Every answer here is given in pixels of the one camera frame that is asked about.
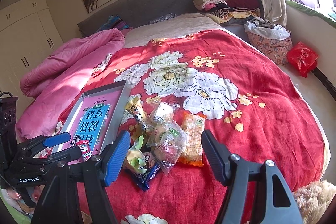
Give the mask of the left hand pink nails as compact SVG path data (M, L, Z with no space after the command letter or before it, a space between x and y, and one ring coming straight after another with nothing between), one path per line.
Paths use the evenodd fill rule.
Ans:
M33 215L44 187L44 185L40 185L35 187L28 187L26 189L28 195L30 196L30 199L35 204L32 208L28 207L27 204L24 202L23 197L11 188L2 189L1 194L10 206L12 206L20 213L23 213L25 215Z

